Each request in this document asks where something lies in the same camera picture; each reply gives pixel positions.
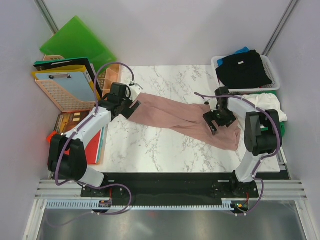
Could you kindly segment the white t shirt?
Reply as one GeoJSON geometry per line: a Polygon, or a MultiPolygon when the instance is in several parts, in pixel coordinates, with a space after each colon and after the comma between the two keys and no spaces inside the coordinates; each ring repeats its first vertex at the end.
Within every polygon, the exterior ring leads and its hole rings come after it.
{"type": "Polygon", "coordinates": [[[276,110],[278,112],[280,123],[288,121],[287,115],[281,109],[280,101],[273,93],[245,94],[239,95],[239,97],[240,99],[229,99],[231,101],[231,108],[229,109],[235,113],[241,130],[245,129],[246,113],[258,113],[259,111],[257,108],[264,111],[276,110]]]}

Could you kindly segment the pink t shirt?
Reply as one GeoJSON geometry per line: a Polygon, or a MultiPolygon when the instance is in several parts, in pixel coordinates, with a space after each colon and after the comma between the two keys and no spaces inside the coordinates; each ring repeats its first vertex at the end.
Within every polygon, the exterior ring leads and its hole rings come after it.
{"type": "Polygon", "coordinates": [[[241,136],[238,121],[229,127],[214,123],[217,132],[212,133],[203,118],[211,110],[209,105],[186,104],[147,93],[141,93],[136,101],[140,105],[128,118],[130,122],[173,130],[222,150],[238,149],[241,136]]]}

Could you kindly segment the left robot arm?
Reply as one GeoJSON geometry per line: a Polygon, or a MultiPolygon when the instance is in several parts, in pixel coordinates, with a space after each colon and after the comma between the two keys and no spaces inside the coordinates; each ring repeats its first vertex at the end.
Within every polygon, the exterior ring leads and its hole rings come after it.
{"type": "Polygon", "coordinates": [[[112,83],[110,92],[97,102],[83,121],[66,133],[55,134],[51,138],[48,170],[54,173],[58,186],[63,184],[58,181],[62,176],[68,181],[91,186],[99,197],[109,193],[110,185],[104,181],[105,175],[88,166],[85,150],[90,141],[116,117],[131,117],[141,104],[136,98],[142,91],[137,83],[112,83]]]}

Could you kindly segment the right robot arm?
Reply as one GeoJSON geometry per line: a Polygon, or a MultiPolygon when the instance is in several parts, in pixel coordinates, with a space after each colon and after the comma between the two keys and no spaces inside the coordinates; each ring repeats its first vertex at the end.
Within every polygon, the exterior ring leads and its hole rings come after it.
{"type": "Polygon", "coordinates": [[[262,160],[277,155],[283,144],[278,111],[264,110],[244,96],[231,94],[225,86],[219,87],[214,96],[202,98],[210,107],[203,118],[212,134],[217,134],[219,127],[230,127],[237,117],[245,121],[245,155],[230,180],[217,184],[215,189],[231,198],[259,197],[257,170],[262,160]]]}

